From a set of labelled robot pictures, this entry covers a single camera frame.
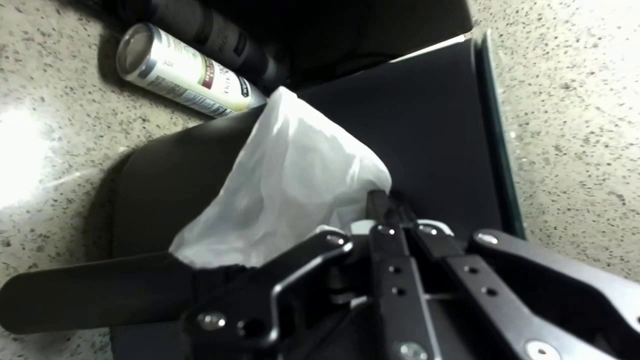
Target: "white plastic bag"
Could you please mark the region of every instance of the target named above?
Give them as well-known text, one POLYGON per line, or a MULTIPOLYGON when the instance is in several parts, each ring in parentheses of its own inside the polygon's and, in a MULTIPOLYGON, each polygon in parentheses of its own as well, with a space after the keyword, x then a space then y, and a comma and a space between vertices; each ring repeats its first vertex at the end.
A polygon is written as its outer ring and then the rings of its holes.
POLYGON ((169 248, 194 267, 261 265, 320 224, 348 230, 366 193, 389 190, 382 159, 279 87, 267 100, 218 198, 169 248))

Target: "black metal frame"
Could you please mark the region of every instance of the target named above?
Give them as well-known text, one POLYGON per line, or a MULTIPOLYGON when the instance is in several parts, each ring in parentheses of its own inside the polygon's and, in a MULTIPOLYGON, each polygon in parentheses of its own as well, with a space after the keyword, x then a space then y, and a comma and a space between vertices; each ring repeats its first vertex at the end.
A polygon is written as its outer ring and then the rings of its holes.
POLYGON ((177 319, 194 358, 638 358, 640 285, 502 232, 459 245, 372 191, 351 235, 261 267, 146 256, 19 273, 0 324, 46 331, 177 319))

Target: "speckled floor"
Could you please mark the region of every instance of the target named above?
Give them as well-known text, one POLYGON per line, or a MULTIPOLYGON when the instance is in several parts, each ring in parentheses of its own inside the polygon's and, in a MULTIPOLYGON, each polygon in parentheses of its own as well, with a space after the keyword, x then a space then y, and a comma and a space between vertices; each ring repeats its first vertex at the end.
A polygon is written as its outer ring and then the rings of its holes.
MULTIPOLYGON (((116 37, 68 4, 0 2, 0 284, 100 256, 103 172, 130 148, 197 122, 119 82, 113 54, 97 50, 116 37)), ((499 39, 530 240, 640 280, 640 2, 469 4, 499 39)), ((106 360, 107 336, 0 329, 0 358, 106 360)))

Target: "metal can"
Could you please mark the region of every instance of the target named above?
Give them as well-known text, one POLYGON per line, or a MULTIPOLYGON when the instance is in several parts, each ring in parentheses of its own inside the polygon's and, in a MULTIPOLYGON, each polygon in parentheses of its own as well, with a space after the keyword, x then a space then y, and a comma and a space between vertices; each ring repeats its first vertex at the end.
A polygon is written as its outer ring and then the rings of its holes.
POLYGON ((116 65, 127 82, 213 117, 264 104, 247 80, 152 24, 123 34, 116 65))

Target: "can lid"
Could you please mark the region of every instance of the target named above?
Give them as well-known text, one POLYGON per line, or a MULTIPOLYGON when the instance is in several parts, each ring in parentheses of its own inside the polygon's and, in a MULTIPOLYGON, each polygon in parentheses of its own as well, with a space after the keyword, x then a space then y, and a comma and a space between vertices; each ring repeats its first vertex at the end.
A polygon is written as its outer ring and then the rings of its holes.
POLYGON ((116 65, 119 76, 130 76, 148 60, 154 45, 154 31, 148 24, 131 26, 118 45, 116 65))

